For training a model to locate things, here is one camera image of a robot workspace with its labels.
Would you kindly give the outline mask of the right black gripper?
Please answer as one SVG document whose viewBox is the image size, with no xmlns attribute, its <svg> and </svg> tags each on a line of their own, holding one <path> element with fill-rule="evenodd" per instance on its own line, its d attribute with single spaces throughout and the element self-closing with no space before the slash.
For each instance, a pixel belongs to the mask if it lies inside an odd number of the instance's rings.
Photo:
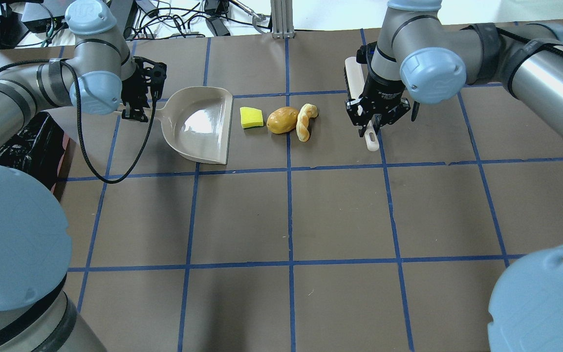
<svg viewBox="0 0 563 352">
<path fill-rule="evenodd" d="M 363 98 L 346 100 L 346 112 L 353 126 L 357 127 L 359 137 L 365 136 L 373 114 L 374 132 L 378 133 L 382 127 L 393 125 L 410 111 L 409 101 L 402 100 L 404 89 L 402 81 L 385 79 L 373 69 L 368 70 Z"/>
</svg>

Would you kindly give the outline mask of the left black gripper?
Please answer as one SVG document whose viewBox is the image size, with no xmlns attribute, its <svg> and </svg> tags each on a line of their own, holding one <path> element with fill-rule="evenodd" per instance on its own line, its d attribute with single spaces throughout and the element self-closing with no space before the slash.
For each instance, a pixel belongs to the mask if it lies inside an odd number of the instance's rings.
<svg viewBox="0 0 563 352">
<path fill-rule="evenodd" d="M 152 69 L 155 67 L 155 62 L 147 58 L 133 58 L 130 60 L 130 67 L 132 68 L 131 74 L 122 81 L 121 118 L 148 123 L 149 118 L 145 114 L 145 109 L 150 107 L 147 93 L 151 86 Z"/>
</svg>

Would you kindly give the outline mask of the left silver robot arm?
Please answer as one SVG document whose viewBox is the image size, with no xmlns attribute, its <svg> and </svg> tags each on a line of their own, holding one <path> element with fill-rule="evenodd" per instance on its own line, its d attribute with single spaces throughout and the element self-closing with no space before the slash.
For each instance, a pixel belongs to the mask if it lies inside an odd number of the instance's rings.
<svg viewBox="0 0 563 352">
<path fill-rule="evenodd" d="M 165 65 L 133 57 L 102 0 L 65 11 L 74 56 L 0 67 L 0 352 L 104 352 L 105 346 L 64 291 L 72 256 L 68 222 L 53 195 L 64 132 L 47 113 L 74 107 L 80 146 L 83 114 L 147 122 L 148 93 L 158 100 Z"/>
</svg>

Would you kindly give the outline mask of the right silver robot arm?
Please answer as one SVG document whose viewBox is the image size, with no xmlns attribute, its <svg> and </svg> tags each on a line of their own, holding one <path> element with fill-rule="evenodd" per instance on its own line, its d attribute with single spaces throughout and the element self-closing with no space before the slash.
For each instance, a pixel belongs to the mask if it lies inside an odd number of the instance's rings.
<svg viewBox="0 0 563 352">
<path fill-rule="evenodd" d="M 439 0 L 391 0 L 377 42 L 346 59 L 351 122 L 380 129 L 420 106 L 458 102 L 498 253 L 492 352 L 563 352 L 563 26 L 472 24 L 447 31 Z"/>
</svg>

